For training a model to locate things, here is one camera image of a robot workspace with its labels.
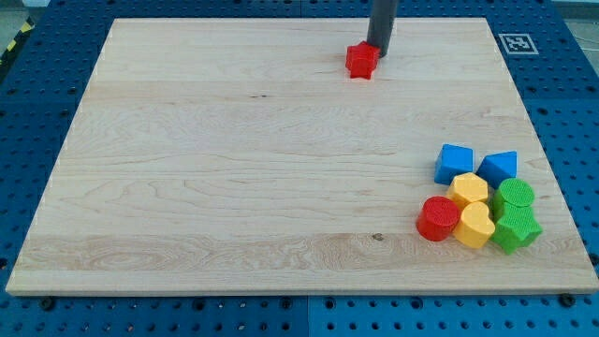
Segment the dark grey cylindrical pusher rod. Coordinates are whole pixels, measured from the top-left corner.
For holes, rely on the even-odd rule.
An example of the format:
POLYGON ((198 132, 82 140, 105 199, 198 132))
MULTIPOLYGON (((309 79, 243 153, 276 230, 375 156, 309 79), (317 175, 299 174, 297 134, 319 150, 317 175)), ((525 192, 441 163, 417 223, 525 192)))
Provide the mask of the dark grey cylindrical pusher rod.
POLYGON ((373 0, 366 42, 379 49, 380 58, 387 55, 398 5, 399 0, 373 0))

